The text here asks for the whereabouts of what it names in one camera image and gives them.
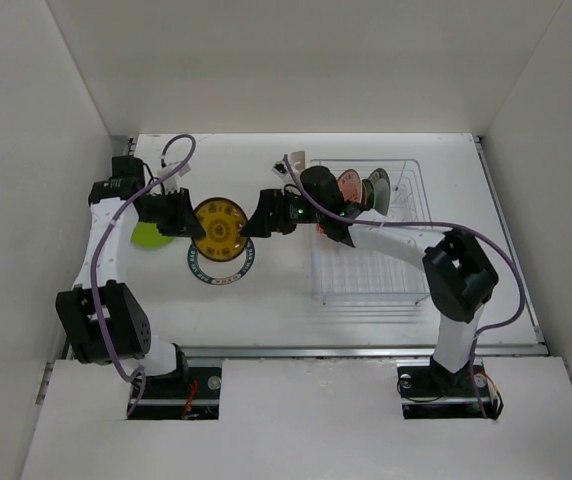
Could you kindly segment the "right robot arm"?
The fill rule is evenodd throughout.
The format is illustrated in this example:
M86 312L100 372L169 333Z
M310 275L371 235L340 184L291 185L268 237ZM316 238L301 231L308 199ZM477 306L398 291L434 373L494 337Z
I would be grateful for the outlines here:
M430 299L441 314L429 381L443 394L461 387L481 312L499 280L475 236L461 227L444 232L392 227L390 219L376 210L345 200L324 166L305 169L296 187L297 194L285 188L262 190L241 235L287 235L299 224L315 223L337 243L378 252L422 271Z

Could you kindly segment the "yellow brown patterned plate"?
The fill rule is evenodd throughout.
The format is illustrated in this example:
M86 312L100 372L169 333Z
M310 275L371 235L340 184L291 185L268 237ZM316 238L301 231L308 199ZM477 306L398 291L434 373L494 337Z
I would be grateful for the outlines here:
M248 219L243 209L224 197L211 197L195 208L196 218L205 232L192 238L198 253L214 262L229 262L240 256L248 244L241 230Z

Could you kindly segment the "lime green plate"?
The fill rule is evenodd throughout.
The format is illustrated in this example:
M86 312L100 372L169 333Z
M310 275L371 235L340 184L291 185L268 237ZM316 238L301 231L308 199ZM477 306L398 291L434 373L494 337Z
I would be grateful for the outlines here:
M156 250L170 244L173 238L162 235L156 224L139 221L131 234L130 241L137 248Z

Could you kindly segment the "white plate teal rim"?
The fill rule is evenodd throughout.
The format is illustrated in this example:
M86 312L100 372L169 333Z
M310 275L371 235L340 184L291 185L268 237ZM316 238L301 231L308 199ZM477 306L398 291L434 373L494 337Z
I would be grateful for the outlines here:
M249 240L242 253L225 262L215 262L202 255L194 245L190 245L186 255L190 273L200 282L210 286L227 286L244 278L255 263L256 249Z

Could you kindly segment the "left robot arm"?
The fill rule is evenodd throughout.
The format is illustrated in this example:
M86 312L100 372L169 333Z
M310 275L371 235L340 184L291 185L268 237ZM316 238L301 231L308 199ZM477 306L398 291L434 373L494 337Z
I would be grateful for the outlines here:
M126 284L131 237L139 221L170 237L202 239L189 192L168 182L159 194L145 182L134 156L116 156L108 179L88 197L91 228L81 269L55 307L76 359L82 364L119 361L129 381L150 380L167 396L183 394L190 373L181 348L154 336L142 306Z

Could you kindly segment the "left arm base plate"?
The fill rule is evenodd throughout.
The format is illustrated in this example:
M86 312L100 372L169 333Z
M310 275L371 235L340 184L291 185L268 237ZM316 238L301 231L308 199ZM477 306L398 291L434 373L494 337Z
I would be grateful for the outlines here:
M177 375L148 378L143 395L131 388L128 420L211 421L220 414L222 363L198 360L188 367L186 377Z

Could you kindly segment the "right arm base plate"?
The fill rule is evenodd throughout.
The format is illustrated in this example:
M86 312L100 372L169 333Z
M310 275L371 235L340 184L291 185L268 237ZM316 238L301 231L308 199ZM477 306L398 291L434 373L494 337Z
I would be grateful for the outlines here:
M504 402L487 375L482 360L465 365L457 373L432 358L397 363L396 389L405 420L498 420Z

